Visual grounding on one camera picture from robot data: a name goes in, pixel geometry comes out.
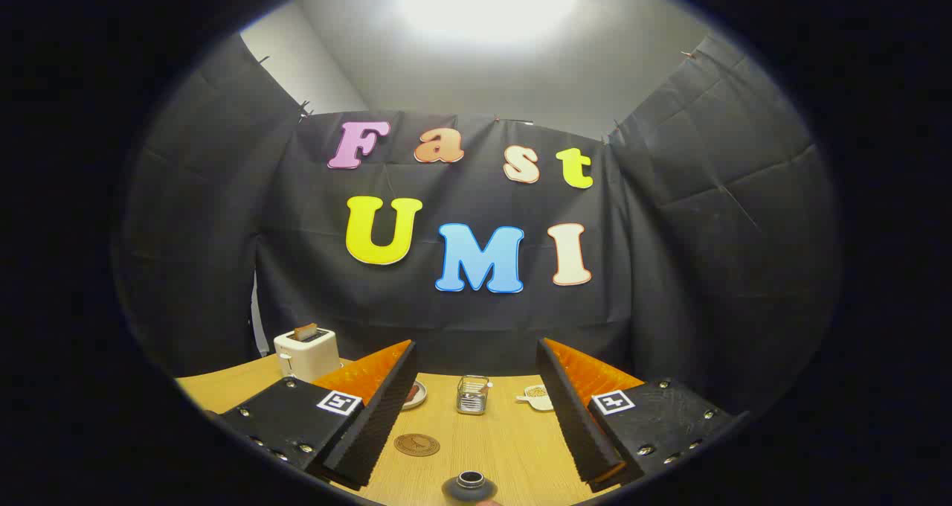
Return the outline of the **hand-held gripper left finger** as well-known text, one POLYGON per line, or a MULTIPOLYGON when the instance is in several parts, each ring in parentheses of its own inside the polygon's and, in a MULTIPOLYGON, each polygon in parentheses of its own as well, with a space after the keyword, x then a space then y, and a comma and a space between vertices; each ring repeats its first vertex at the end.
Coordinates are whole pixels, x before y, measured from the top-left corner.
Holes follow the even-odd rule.
POLYGON ((313 382, 282 377, 216 421, 279 462, 358 491, 414 386, 416 346, 390 345, 313 382))

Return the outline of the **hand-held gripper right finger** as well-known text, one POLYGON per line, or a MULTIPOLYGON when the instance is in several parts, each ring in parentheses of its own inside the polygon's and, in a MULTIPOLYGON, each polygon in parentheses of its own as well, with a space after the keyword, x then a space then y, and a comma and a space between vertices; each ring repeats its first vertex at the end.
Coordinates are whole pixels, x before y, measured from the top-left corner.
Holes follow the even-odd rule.
POLYGON ((655 478, 742 421, 680 381, 641 380, 552 339, 538 341, 536 366, 576 471, 594 492, 655 478))

